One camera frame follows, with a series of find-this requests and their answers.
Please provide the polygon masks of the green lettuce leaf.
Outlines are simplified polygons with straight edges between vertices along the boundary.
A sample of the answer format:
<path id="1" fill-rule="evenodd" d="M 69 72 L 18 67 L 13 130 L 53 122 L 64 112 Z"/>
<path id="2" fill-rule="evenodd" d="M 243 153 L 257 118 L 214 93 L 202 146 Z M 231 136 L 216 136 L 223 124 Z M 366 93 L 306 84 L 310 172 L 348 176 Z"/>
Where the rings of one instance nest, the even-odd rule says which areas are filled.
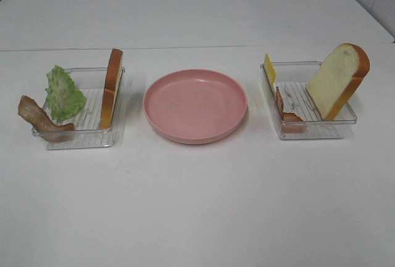
<path id="1" fill-rule="evenodd" d="M 46 76 L 46 102 L 51 111 L 51 118 L 62 122 L 78 115 L 85 107 L 86 97 L 70 74 L 61 66 L 55 65 Z"/>

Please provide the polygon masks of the yellow cheese slice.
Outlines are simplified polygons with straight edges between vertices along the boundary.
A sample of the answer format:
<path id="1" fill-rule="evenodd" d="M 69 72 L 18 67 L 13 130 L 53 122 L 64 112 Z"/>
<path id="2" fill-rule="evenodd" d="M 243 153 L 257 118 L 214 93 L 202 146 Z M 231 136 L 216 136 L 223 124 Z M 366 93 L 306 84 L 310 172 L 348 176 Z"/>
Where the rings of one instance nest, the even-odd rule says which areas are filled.
<path id="1" fill-rule="evenodd" d="M 265 70 L 266 76 L 268 78 L 268 82 L 270 84 L 270 87 L 272 89 L 275 89 L 274 88 L 274 82 L 275 82 L 275 80 L 277 78 L 277 73 L 275 71 L 275 68 L 274 68 L 274 66 L 272 64 L 272 61 L 270 59 L 270 56 L 268 54 L 266 54 L 265 58 L 264 58 L 264 70 Z"/>

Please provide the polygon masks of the bacon strip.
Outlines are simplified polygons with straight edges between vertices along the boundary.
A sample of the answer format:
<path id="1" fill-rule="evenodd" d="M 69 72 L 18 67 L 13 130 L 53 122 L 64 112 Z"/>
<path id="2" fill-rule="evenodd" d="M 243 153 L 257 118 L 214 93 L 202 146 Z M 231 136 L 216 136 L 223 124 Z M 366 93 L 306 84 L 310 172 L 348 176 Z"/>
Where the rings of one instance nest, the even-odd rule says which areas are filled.
<path id="1" fill-rule="evenodd" d="M 69 136 L 61 135 L 61 132 L 74 131 L 75 125 L 56 125 L 48 117 L 47 113 L 26 95 L 22 95 L 18 106 L 18 114 L 29 122 L 35 130 L 41 133 L 41 137 L 47 142 L 62 142 L 69 140 Z"/>
<path id="2" fill-rule="evenodd" d="M 284 133 L 303 133 L 306 130 L 306 126 L 302 124 L 303 120 L 295 113 L 284 111 L 283 98 L 278 86 L 276 87 L 275 100 L 280 119 L 283 122 L 280 126 L 281 131 Z"/>

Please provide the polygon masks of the clear plastic container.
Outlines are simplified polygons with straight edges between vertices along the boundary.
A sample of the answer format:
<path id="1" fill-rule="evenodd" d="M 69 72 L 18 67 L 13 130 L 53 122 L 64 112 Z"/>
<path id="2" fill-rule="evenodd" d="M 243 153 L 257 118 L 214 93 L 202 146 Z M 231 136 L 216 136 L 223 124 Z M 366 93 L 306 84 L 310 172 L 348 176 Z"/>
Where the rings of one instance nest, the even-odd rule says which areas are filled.
<path id="1" fill-rule="evenodd" d="M 357 123 L 357 116 L 349 104 L 345 104 L 337 117 L 332 121 L 321 119 L 320 113 L 310 98 L 306 84 L 315 76 L 320 68 L 319 61 L 274 62 L 276 80 L 274 88 L 270 87 L 264 66 L 262 70 L 262 88 L 273 125 L 280 139 L 339 139 L 344 138 L 353 124 Z M 276 87 L 279 87 L 284 103 L 284 111 L 298 115 L 302 124 L 306 126 L 303 133 L 284 133 L 280 126 L 277 103 L 275 100 Z"/>
<path id="2" fill-rule="evenodd" d="M 125 129 L 126 89 L 124 87 L 125 67 L 121 67 L 118 93 L 110 128 L 100 129 L 102 96 L 107 69 L 67 68 L 76 86 L 86 97 L 85 107 L 74 117 L 61 124 L 72 123 L 73 131 L 44 132 L 32 129 L 32 135 L 46 141 L 48 150 L 85 149 L 111 147 L 123 139 Z"/>

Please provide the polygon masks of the right clear plastic container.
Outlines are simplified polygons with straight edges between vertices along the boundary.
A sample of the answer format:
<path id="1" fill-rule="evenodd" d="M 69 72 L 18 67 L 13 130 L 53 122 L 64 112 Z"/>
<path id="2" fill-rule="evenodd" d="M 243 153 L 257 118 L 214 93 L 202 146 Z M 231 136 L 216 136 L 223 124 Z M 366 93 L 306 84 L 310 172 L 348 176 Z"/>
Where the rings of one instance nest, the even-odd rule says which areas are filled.
<path id="1" fill-rule="evenodd" d="M 262 70 L 262 88 L 273 125 L 280 139 L 339 139 L 344 138 L 353 124 L 357 123 L 357 116 L 349 104 L 345 104 L 337 117 L 332 121 L 321 119 L 320 113 L 310 98 L 306 84 L 315 76 L 320 68 L 319 61 L 274 62 L 276 80 L 274 88 L 270 87 L 264 66 Z M 284 103 L 284 111 L 298 115 L 302 124 L 306 126 L 303 133 L 284 133 L 280 126 L 277 103 L 275 100 L 276 87 L 279 87 Z"/>

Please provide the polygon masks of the pink round plate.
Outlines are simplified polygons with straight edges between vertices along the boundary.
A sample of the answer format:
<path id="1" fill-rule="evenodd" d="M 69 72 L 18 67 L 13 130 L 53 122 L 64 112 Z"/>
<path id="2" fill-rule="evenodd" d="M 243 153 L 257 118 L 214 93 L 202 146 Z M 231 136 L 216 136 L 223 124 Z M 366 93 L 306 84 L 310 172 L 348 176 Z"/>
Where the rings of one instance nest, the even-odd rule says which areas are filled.
<path id="1" fill-rule="evenodd" d="M 223 73 L 189 69 L 155 81 L 143 107 L 153 130 L 182 144 L 221 140 L 242 123 L 247 113 L 244 89 Z"/>

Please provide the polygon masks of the left clear plastic container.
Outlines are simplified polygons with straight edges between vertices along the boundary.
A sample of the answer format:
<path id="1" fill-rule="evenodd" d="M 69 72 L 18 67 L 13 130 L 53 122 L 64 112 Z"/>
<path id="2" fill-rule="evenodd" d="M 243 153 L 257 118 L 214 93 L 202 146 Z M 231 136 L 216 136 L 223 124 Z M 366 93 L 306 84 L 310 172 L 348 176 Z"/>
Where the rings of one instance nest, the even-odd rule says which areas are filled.
<path id="1" fill-rule="evenodd" d="M 72 123 L 73 131 L 44 132 L 32 129 L 32 135 L 46 141 L 48 150 L 85 149 L 111 147 L 123 139 L 125 129 L 126 89 L 124 87 L 125 67 L 121 67 L 118 93 L 110 128 L 100 129 L 102 96 L 107 69 L 67 68 L 76 86 L 86 97 L 85 107 L 74 117 L 61 124 Z"/>

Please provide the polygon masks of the bread slice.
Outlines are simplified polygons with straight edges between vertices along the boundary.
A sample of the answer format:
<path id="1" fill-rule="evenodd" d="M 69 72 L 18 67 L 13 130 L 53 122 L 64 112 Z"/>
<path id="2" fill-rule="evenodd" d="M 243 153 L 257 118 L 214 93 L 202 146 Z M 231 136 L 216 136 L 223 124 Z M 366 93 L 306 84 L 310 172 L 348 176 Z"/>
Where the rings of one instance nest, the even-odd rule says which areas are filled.
<path id="1" fill-rule="evenodd" d="M 113 49 L 111 51 L 102 95 L 101 117 L 99 122 L 100 129 L 110 128 L 112 123 L 122 72 L 122 59 L 123 51 L 120 49 Z"/>
<path id="2" fill-rule="evenodd" d="M 340 44 L 326 57 L 306 86 L 322 120 L 336 118 L 369 70 L 367 54 L 355 44 Z"/>

